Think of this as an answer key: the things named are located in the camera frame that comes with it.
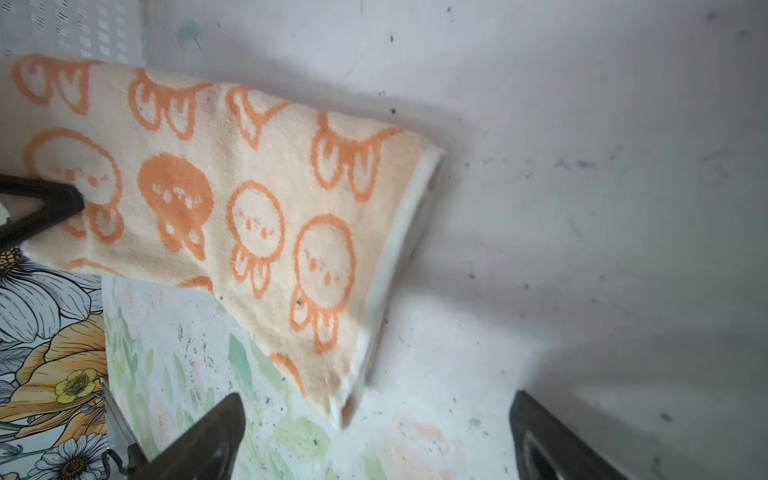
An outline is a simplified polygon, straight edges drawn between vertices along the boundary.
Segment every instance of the towel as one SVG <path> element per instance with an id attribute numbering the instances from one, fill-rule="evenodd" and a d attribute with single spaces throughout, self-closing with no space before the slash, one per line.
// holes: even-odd
<path id="1" fill-rule="evenodd" d="M 349 423 L 441 150 L 244 86 L 95 60 L 6 58 L 0 82 L 0 173 L 85 200 L 25 254 L 212 293 L 308 402 Z"/>

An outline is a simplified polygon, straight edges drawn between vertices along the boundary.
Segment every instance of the white table surface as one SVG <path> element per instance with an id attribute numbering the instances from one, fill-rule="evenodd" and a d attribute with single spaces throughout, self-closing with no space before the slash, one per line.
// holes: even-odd
<path id="1" fill-rule="evenodd" d="M 528 389 L 637 478 L 765 478 L 766 7 L 158 0 L 144 20 L 148 67 L 448 151 L 359 419 L 410 412 L 462 446 L 461 478 L 515 478 Z"/>

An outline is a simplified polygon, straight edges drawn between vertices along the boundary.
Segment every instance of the orange and cream towel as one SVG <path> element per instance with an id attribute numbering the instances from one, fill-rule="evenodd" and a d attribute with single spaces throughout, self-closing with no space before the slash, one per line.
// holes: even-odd
<path id="1" fill-rule="evenodd" d="M 441 150 L 247 87 L 93 60 L 8 58 L 0 79 L 0 173 L 85 199 L 26 254 L 211 292 L 309 402 L 349 421 Z"/>

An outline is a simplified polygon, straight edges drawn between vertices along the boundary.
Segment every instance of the flower center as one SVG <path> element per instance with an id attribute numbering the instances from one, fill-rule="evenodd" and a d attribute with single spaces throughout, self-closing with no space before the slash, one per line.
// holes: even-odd
<path id="1" fill-rule="evenodd" d="M 18 247 L 13 247 L 10 250 L 0 253 L 0 276 L 10 273 L 11 270 L 16 268 L 21 259 L 22 252 Z"/>
<path id="2" fill-rule="evenodd" d="M 78 393 L 85 390 L 85 387 L 88 386 L 88 383 L 91 383 L 91 380 L 89 380 L 88 375 L 83 372 L 67 382 L 67 385 L 64 387 L 64 393 L 67 395 L 77 396 Z"/>
<path id="3" fill-rule="evenodd" d="M 88 459 L 85 458 L 85 455 L 78 455 L 67 460 L 67 463 L 58 471 L 58 478 L 59 480 L 73 480 L 85 472 L 86 468 L 88 468 Z"/>

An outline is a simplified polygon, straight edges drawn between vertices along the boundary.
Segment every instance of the white flower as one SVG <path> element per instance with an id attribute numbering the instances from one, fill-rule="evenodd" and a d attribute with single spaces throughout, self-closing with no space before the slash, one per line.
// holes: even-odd
<path id="1" fill-rule="evenodd" d="M 99 480 L 104 476 L 101 453 L 107 447 L 107 436 L 98 433 L 69 439 L 44 453 L 27 480 Z"/>
<path id="2" fill-rule="evenodd" d="M 0 342 L 49 339 L 62 317 L 84 320 L 102 310 L 98 276 L 47 268 L 18 247 L 0 253 Z"/>

